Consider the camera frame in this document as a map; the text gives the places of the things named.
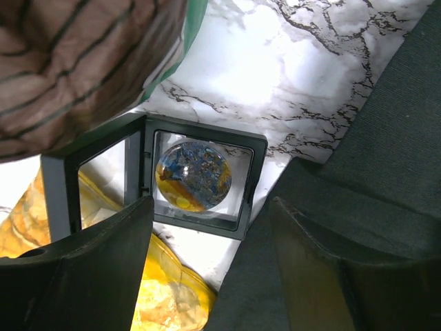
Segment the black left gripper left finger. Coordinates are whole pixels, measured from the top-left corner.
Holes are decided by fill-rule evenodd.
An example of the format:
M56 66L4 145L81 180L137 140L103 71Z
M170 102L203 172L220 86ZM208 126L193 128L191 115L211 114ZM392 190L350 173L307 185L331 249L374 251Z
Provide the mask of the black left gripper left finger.
M64 239L1 258L1 329L129 330L153 211L143 197Z

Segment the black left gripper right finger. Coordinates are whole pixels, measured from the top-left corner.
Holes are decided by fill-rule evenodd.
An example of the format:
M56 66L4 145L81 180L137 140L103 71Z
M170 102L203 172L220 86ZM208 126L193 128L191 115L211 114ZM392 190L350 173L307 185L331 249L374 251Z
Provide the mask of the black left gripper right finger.
M440 258L406 259L269 204L292 330L439 330Z

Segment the round blue gold brooch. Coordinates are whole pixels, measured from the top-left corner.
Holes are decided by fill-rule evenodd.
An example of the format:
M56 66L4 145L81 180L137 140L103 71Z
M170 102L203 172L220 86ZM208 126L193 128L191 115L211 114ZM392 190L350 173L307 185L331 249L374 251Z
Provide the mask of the round blue gold brooch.
M156 164L159 192L173 206L205 212L220 204L232 186L226 158L206 143L186 141L166 150Z

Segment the black button-up shirt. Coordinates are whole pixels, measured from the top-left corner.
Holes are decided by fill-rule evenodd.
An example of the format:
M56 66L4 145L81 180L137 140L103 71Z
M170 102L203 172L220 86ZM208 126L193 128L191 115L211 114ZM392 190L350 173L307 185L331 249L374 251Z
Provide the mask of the black button-up shirt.
M240 245L207 330L292 330L269 204L280 198L356 243L406 259L440 258L440 2L383 71L324 164L294 159Z

